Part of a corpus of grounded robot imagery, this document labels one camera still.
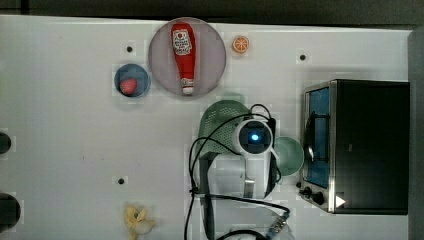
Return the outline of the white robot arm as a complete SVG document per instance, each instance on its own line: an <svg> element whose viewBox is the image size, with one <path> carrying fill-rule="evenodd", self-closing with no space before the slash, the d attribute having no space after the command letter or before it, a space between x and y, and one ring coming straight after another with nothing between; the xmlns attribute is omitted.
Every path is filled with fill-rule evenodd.
<svg viewBox="0 0 424 240"><path fill-rule="evenodd" d="M208 240L275 240L290 210L265 199L278 182L274 135L264 120L226 123L202 138L192 170Z"/></svg>

